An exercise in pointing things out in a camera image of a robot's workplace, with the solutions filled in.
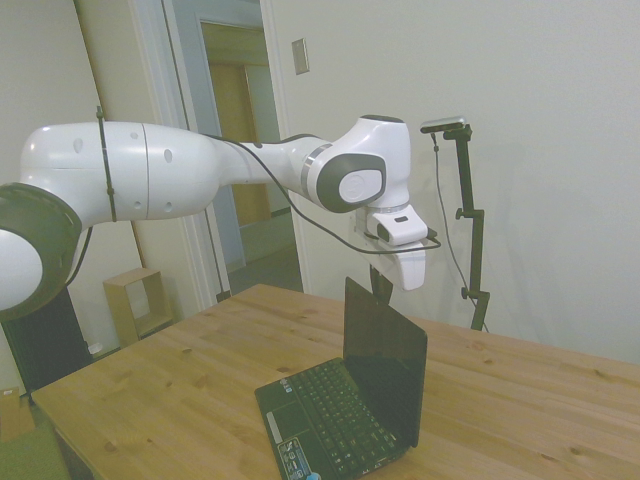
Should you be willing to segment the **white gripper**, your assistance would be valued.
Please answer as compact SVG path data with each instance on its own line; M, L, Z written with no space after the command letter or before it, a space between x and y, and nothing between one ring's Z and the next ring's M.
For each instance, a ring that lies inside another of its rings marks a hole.
M400 249L382 249L373 255L369 266L371 288L377 298L388 304L393 287L404 291L420 288L425 281L426 253L423 250L402 252Z

